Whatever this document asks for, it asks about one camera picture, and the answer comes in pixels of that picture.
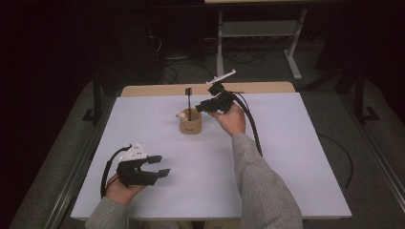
gray floor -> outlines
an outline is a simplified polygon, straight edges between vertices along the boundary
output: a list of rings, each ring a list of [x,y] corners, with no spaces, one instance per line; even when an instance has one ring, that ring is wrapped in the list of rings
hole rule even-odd
[[[250,65],[237,63],[234,56],[236,52],[231,53],[230,56],[234,61],[225,59],[224,69],[226,73],[235,69],[237,74],[229,77],[228,81],[290,81],[295,87],[302,87],[325,74],[313,68],[322,50],[322,42],[300,41],[294,56],[303,80],[294,81],[283,54],[286,42],[273,42],[274,45],[270,45],[270,48],[262,47],[264,52],[260,51],[260,54],[264,57],[263,63],[260,58],[250,62]],[[238,56],[245,60],[252,58],[251,53],[238,53]],[[207,69],[215,74],[214,57],[215,55],[211,54],[204,61],[185,59],[171,65],[178,73],[176,83],[203,83],[209,80],[211,76]],[[174,73],[170,68],[165,68],[165,71],[169,74]],[[166,80],[161,83],[167,84],[170,79],[173,79],[173,76],[167,75]],[[381,149],[398,180],[403,183],[405,127],[387,106],[381,92],[369,81],[366,81],[365,85],[365,106],[373,107],[381,120],[368,121],[366,125],[359,124],[352,115],[352,92],[340,95],[333,90],[337,79],[311,92],[302,92],[301,96],[319,134],[330,166],[352,210],[352,217],[306,220],[305,228],[405,228],[403,209],[378,166],[380,158],[374,155],[375,150],[364,134],[366,130],[373,136],[374,142]],[[102,133],[100,130],[105,124],[101,122],[98,126],[94,126],[92,122],[81,120],[87,109],[93,107],[92,91],[92,84],[89,84],[77,99],[11,228],[83,228],[82,221],[70,218],[70,211],[91,161],[85,160],[77,165],[77,159],[80,158],[80,154],[92,149],[88,143],[99,137]],[[114,99],[103,97],[104,117],[108,116],[111,109],[108,104],[111,105],[112,100]],[[345,184],[350,176],[351,167],[345,152],[351,156],[354,165],[352,182],[348,188]],[[73,171],[77,166],[81,172]],[[69,185],[69,178],[74,176],[77,185]],[[66,188],[70,188],[71,192],[64,192]],[[71,204],[61,204],[62,200]],[[61,206],[66,212],[54,209],[55,205]],[[56,220],[50,219],[55,213],[59,214]]]

white table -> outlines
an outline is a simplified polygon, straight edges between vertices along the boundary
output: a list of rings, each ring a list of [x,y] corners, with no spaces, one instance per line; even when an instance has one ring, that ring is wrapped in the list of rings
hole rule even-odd
[[[210,98],[192,95],[192,106]],[[298,93],[245,94],[256,122],[265,160],[286,182],[304,219],[352,215]],[[141,141],[161,163],[142,166],[168,177],[147,187],[131,203],[132,219],[236,219],[241,200],[233,173],[229,136],[217,121],[202,114],[202,132],[184,135],[175,115],[187,106],[186,95],[148,95],[117,99],[72,212],[87,219],[100,201],[105,163],[118,149]],[[253,137],[250,125],[246,133]],[[117,168],[117,158],[110,176]]]

pen holder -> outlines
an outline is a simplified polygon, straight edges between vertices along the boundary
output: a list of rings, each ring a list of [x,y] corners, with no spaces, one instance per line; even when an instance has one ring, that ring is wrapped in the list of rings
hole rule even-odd
[[[187,117],[188,109],[183,110]],[[180,122],[180,131],[185,135],[196,135],[202,130],[202,114],[197,112],[196,109],[191,109],[191,121],[184,120]]]

dark background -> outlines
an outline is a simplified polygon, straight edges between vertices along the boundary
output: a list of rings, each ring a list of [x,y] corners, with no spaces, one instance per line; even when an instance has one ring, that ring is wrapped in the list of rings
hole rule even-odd
[[[327,40],[320,69],[332,71],[359,60],[405,122],[401,10],[393,3],[311,9],[302,37]],[[125,85],[157,83],[160,62],[151,54],[148,34],[162,38],[170,47],[166,53],[182,49],[203,58],[203,38],[216,35],[215,14],[163,12],[156,17],[130,10],[83,10],[75,1],[1,1],[0,227],[10,225],[75,100],[95,73],[107,94]],[[252,13],[249,18],[263,15]]]

forearm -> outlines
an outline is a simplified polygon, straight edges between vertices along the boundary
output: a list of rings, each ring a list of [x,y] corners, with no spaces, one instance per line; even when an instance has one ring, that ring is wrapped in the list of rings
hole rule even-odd
[[[301,211],[283,180],[245,134],[232,137],[235,176],[246,228],[302,228]]]
[[[110,198],[103,198],[90,218],[86,228],[127,228],[129,209]]]

